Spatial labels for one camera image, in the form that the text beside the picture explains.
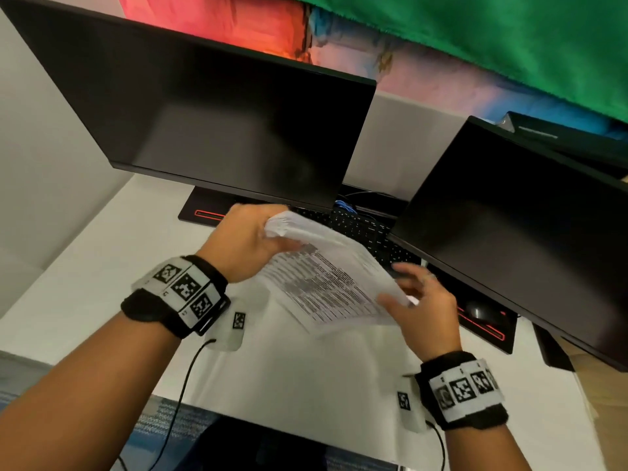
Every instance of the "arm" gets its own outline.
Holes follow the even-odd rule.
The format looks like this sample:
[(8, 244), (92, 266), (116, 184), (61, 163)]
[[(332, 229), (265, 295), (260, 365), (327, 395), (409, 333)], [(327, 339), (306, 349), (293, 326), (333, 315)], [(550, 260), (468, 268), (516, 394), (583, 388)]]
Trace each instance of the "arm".
[[(386, 294), (379, 302), (401, 327), (408, 347), (427, 362), (462, 350), (456, 298), (427, 269), (414, 264), (393, 267), (407, 277), (397, 280), (406, 294), (420, 299), (407, 308)], [(445, 433), (452, 471), (530, 471), (530, 466), (506, 425), (479, 430), (472, 427)]]
[[(300, 245), (264, 237), (281, 205), (235, 205), (197, 253), (230, 282)], [(180, 340), (118, 313), (0, 415), (3, 469), (108, 470)]]

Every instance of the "desk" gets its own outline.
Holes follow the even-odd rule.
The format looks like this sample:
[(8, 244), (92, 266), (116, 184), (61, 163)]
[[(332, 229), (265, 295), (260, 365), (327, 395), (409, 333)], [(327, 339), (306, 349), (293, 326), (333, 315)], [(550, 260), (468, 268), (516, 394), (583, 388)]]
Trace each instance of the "desk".
[[(0, 320), (0, 350), (58, 363), (119, 310), (135, 279), (196, 251), (211, 229), (177, 219), (191, 190), (134, 175)], [(401, 426), (395, 380), (419, 362), (396, 327), (315, 338), (255, 281), (229, 287), (250, 312), (244, 342), (233, 353), (201, 353), (185, 403), (415, 470), (439, 469), (434, 433)], [(183, 341), (154, 394), (178, 399), (201, 341)], [(462, 341), (491, 364), (533, 469), (605, 469), (577, 378), (545, 366), (530, 322), (517, 326), (511, 356), (464, 329)]]

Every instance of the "forearm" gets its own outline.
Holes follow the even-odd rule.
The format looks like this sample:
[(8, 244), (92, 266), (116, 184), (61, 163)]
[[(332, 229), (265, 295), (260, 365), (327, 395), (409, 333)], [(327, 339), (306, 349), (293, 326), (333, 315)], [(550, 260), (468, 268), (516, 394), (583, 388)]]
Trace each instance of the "forearm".
[(531, 471), (506, 425), (445, 433), (451, 471)]
[(108, 470), (179, 343), (114, 316), (0, 415), (3, 467)]

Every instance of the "green curtain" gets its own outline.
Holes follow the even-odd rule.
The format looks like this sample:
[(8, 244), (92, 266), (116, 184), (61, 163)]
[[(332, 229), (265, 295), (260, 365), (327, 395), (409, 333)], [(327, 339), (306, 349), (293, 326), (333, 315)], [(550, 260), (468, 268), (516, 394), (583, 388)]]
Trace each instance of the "green curtain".
[(628, 122), (628, 0), (301, 0)]

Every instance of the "monitor screen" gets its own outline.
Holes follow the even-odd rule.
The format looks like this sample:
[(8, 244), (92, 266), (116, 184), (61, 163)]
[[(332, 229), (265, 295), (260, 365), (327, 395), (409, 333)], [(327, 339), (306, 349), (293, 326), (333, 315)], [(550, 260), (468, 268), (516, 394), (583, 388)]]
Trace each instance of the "monitor screen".
[(375, 81), (43, 0), (0, 0), (109, 162), (331, 208)]
[(391, 239), (628, 367), (628, 185), (470, 118)]

